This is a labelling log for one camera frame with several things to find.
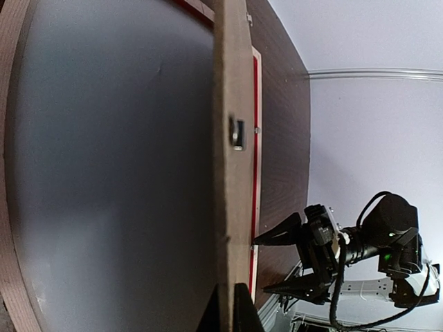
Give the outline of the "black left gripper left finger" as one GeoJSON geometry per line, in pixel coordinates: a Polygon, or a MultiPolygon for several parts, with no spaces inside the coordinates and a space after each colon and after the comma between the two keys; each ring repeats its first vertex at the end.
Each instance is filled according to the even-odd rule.
{"type": "Polygon", "coordinates": [[[220,332],[219,285],[216,284],[196,332],[220,332]]]}

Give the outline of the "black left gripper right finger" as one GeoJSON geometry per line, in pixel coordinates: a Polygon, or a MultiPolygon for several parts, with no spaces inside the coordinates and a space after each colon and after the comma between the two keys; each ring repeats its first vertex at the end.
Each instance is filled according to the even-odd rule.
{"type": "Polygon", "coordinates": [[[233,330],[234,332],[264,332],[248,287],[244,283],[235,285],[233,330]]]}

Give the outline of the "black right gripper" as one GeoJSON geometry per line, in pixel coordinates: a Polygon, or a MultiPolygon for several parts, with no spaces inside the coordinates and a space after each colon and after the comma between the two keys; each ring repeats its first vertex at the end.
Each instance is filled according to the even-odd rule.
{"type": "MultiPolygon", "coordinates": [[[[254,238],[254,244],[257,246],[290,246],[296,244],[301,225],[300,214],[294,212],[274,228],[254,238]]],[[[300,258],[303,269],[311,269],[311,273],[265,286],[262,289],[263,292],[304,297],[306,301],[317,305],[330,302],[329,288],[336,280],[338,262],[325,249],[313,244],[307,222],[302,225],[300,258]]]]}

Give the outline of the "brown backing board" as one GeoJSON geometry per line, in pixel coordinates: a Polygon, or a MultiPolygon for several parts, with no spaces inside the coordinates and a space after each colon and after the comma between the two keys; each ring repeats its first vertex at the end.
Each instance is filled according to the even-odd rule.
{"type": "Polygon", "coordinates": [[[221,331],[233,330],[235,285],[248,284],[252,212],[253,54],[245,1],[214,2],[213,152],[221,331]],[[229,117],[245,121],[246,149],[229,142],[229,117]]]}

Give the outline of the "pink wooden picture frame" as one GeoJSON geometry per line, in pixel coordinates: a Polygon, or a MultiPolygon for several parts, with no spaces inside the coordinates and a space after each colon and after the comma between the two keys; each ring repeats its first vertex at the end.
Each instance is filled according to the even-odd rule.
{"type": "MultiPolygon", "coordinates": [[[[37,316],[32,309],[30,297],[25,287],[24,278],[20,270],[17,256],[14,231],[10,220],[8,207],[8,193],[6,183],[6,122],[8,104],[11,100],[11,87],[15,80],[15,62],[21,48],[21,36],[24,31],[25,17],[32,1],[3,1],[1,4],[1,298],[10,316],[16,331],[43,331],[37,321],[37,316]]],[[[213,83],[212,83],[212,112],[211,112],[211,165],[212,165],[212,225],[213,248],[215,259],[215,285],[217,283],[217,248],[215,226],[215,190],[214,190],[214,152],[213,152],[213,109],[214,109],[214,3],[207,6],[202,1],[171,1],[184,9],[193,18],[206,26],[213,34],[213,83]]],[[[254,74],[253,74],[253,122],[254,122],[254,74]]],[[[252,168],[252,212],[255,204],[253,191],[256,188],[256,153],[254,141],[254,124],[252,123],[253,137],[249,143],[253,147],[252,168]]],[[[251,260],[252,260],[252,212],[251,212],[251,238],[249,258],[249,281],[247,284],[251,294],[251,260]]]]}

